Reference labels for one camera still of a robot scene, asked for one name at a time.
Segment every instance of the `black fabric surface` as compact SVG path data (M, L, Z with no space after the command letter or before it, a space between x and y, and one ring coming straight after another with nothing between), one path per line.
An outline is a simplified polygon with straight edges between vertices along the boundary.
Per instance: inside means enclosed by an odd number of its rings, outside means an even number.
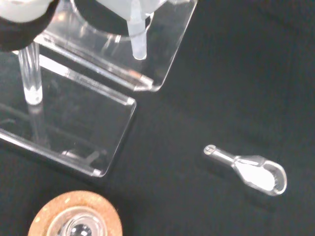
M0 150L0 235L27 235L71 190L117 209L125 236L315 233L315 41L242 0L201 1L165 85L131 93L138 109L107 178L91 180ZM207 144L281 164L288 187L266 197L202 160Z

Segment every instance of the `clear acrylic stand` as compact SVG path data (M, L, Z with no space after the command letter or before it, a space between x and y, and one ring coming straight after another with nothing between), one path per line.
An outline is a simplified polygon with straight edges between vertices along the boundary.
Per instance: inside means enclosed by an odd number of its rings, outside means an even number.
M0 139L104 176L135 100L39 55L36 43L17 54L0 53Z
M125 19L127 34L113 33L110 27L107 31L106 25L110 24L117 29L119 20L99 19L100 15L97 21L104 26L100 29L82 15L79 0L60 0L50 25L35 41L131 90L157 91L165 81L197 0L123 1L130 6L120 4L121 8L129 7L131 11L131 18ZM109 0L98 2L112 4ZM89 8L94 5L92 10L101 8L104 15L110 14L105 6L95 3L89 1ZM144 8L152 13L144 14ZM120 8L112 10L125 17Z

